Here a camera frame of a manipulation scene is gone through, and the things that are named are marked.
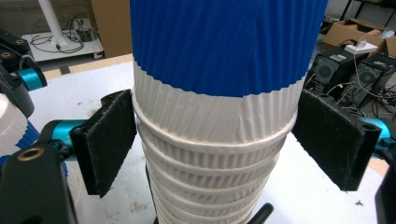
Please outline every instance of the white ridged texture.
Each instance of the white ridged texture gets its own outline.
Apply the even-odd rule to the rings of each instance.
[[[294,126],[295,120],[297,119],[297,111],[295,111],[289,122],[277,133],[272,133],[271,135],[268,135],[265,138],[259,139],[257,141],[240,143],[240,144],[208,143],[208,142],[191,141],[189,139],[184,139],[168,133],[166,130],[163,130],[160,127],[156,126],[144,115],[134,95],[133,95],[133,104],[134,104],[134,112],[136,113],[138,120],[140,120],[145,125],[145,128],[147,128],[149,132],[154,133],[163,141],[175,147],[180,147],[194,152],[209,153],[209,154],[233,155],[233,154],[249,153],[251,151],[263,149],[264,147],[268,147],[273,143],[280,141],[283,137],[285,137],[290,132],[291,128]]]
[[[174,179],[195,187],[207,189],[235,187],[256,179],[264,173],[269,175],[276,165],[278,152],[283,146],[282,139],[277,150],[273,151],[273,153],[269,154],[261,161],[257,161],[252,164],[241,165],[240,167],[234,167],[233,169],[208,169],[189,165],[169,158],[166,154],[161,153],[161,151],[150,141],[148,141],[144,133],[141,133],[140,135],[143,140],[143,150],[145,151],[148,161],[155,162],[162,171],[168,173]]]
[[[163,157],[166,155],[166,157],[175,161],[206,169],[225,170],[249,166],[258,162],[264,163],[268,161],[268,158],[273,158],[280,151],[286,139],[286,136],[284,136],[272,144],[262,144],[262,147],[258,147],[257,150],[253,151],[241,149],[234,154],[203,153],[190,150],[189,148],[176,147],[163,141],[154,133],[149,132],[140,119],[137,120],[137,126],[144,143],[152,145],[150,148],[158,149],[158,152],[157,150],[155,151],[157,156]]]
[[[0,94],[0,156],[20,150],[16,147],[23,138],[28,121],[4,94]]]
[[[249,204],[243,209],[237,211],[236,213],[230,214],[228,216],[223,217],[206,217],[206,216],[197,216],[195,214],[190,214],[180,209],[175,209],[175,207],[170,206],[170,204],[166,204],[166,200],[161,198],[160,192],[157,191],[157,186],[153,184],[153,197],[156,202],[157,213],[160,214],[164,219],[164,223],[190,223],[190,224],[239,224],[245,223],[254,206],[255,203]]]
[[[172,176],[168,175],[156,166],[155,162],[148,161],[148,171],[150,176],[154,176],[152,178],[158,180],[157,183],[162,187],[177,193],[180,197],[186,200],[207,204],[230,203],[244,198],[256,189],[262,189],[269,177],[268,174],[264,174],[236,187],[207,189],[188,185],[174,179]]]
[[[150,178],[153,183],[156,183],[156,189],[161,193],[164,200],[168,201],[179,209],[199,216],[218,217],[234,213],[247,204],[255,203],[259,199],[262,192],[262,188],[258,187],[247,196],[230,203],[197,203],[183,198],[177,192],[173,192],[164,185],[159,185],[161,182],[156,178],[155,175]]]
[[[166,132],[197,142],[246,143],[278,132],[293,117],[303,84],[304,77],[280,91],[209,96],[162,84],[134,62],[134,95],[145,116]]]

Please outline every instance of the white pole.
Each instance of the white pole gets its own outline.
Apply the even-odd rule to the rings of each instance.
[[[67,45],[50,0],[38,0],[38,3],[41,6],[41,10],[43,10],[47,23],[49,24],[50,31],[52,32],[51,44],[59,46]]]

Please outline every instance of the cardboard box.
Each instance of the cardboard box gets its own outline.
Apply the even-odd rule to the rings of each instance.
[[[384,39],[381,38],[381,32],[384,29],[384,27],[375,26],[367,21],[358,19],[337,21],[324,37],[323,43],[338,47],[344,43],[351,44],[348,39],[355,41],[365,39],[370,44],[381,47],[384,42]]]
[[[386,38],[378,51],[396,57],[396,36]]]
[[[91,0],[107,58],[132,53],[129,0]]]

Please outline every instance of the white table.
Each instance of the white table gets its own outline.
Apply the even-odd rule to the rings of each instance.
[[[103,96],[133,85],[132,63],[49,79],[48,87],[31,92],[35,112],[30,121],[40,131],[54,119],[87,119]],[[156,215],[139,136],[103,199],[87,195],[76,161],[68,167],[79,223],[153,222]],[[268,202],[275,211],[266,223],[376,223],[374,196],[382,178],[369,167],[358,191],[340,191],[290,133],[254,213]]]

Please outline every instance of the black foam pad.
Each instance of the black foam pad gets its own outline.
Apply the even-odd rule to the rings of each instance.
[[[292,130],[341,190],[357,190],[381,132],[348,114],[327,95],[303,90]]]
[[[136,136],[131,91],[102,99],[103,106],[70,132],[85,187],[105,196]]]

